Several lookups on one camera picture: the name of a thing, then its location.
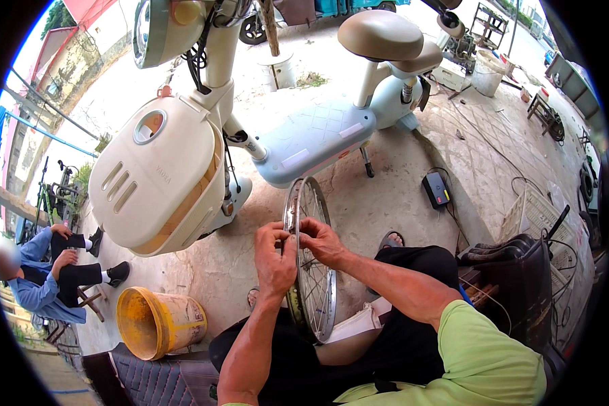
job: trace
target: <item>black pants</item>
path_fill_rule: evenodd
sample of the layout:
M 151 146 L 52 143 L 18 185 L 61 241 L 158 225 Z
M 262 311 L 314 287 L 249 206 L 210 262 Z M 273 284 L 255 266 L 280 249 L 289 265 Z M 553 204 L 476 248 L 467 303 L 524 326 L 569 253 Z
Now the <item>black pants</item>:
M 444 248 L 385 248 L 375 259 L 426 273 L 458 290 L 458 265 Z M 218 371 L 247 320 L 210 343 L 210 359 Z M 269 377 L 259 396 L 261 405 L 325 405 L 347 389 L 375 379 L 425 385 L 445 372 L 433 327 L 406 317 L 395 307 L 367 352 L 343 366 L 320 365 L 314 346 L 300 337 L 288 309 L 280 309 L 271 356 Z
M 54 263 L 64 249 L 85 248 L 86 241 L 83 234 L 72 234 L 66 240 L 58 232 L 55 232 L 52 234 L 50 245 L 52 248 L 52 263 Z M 57 297 L 67 307 L 77 307 L 79 295 L 76 289 L 78 287 L 96 285 L 101 283 L 101 280 L 101 265 L 98 263 L 66 265 L 59 271 L 59 280 L 57 280 L 59 292 Z

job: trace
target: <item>forearm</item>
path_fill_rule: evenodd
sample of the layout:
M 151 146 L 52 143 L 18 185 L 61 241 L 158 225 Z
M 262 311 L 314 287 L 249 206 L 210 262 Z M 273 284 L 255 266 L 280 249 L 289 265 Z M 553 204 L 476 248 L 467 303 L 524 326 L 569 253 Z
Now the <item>forearm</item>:
M 413 320 L 429 323 L 437 331 L 442 311 L 460 293 L 421 272 L 381 263 L 349 253 L 341 271 L 378 291 L 400 312 Z
M 221 367 L 219 404 L 257 404 L 271 366 L 271 343 L 282 297 L 260 293 L 255 308 Z

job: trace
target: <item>wooden pole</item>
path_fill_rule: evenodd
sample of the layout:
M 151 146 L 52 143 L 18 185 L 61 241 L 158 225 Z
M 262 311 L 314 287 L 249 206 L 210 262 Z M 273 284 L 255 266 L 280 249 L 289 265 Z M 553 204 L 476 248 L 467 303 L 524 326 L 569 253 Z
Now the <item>wooden pole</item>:
M 25 218 L 32 223 L 36 219 L 36 207 L 25 203 L 24 199 L 8 192 L 2 186 L 0 186 L 0 204 L 8 211 Z M 47 220 L 47 213 L 41 210 L 38 216 L 38 225 L 45 227 L 47 225 Z
M 271 47 L 271 55 L 280 56 L 280 45 L 277 43 L 277 27 L 275 26 L 275 11 L 273 10 L 273 0 L 261 0 L 262 20 L 266 29 L 266 38 Z

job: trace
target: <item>tricycle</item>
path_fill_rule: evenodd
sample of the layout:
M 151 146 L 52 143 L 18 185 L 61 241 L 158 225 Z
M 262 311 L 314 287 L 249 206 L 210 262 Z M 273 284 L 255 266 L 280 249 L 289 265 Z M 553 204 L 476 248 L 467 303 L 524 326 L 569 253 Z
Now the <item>tricycle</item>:
M 322 17 L 339 17 L 363 10 L 388 10 L 397 12 L 395 5 L 410 4 L 410 0 L 273 0 L 275 22 L 280 28 L 307 24 Z M 260 11 L 261 4 L 254 0 L 251 15 L 244 20 L 239 39 L 248 45 L 266 41 L 266 31 Z

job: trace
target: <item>metal rim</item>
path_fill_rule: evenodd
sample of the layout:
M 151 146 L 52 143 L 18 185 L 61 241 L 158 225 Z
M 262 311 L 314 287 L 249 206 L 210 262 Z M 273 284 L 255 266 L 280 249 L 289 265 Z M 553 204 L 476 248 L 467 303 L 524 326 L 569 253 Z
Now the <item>metal rim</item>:
M 331 224 L 323 192 L 313 177 L 298 178 L 284 205 L 284 230 L 300 234 L 300 219 L 306 216 Z M 297 277 L 286 298 L 300 334 L 312 344 L 324 344 L 334 327 L 336 314 L 336 271 L 318 263 L 311 251 L 300 249 L 295 259 Z

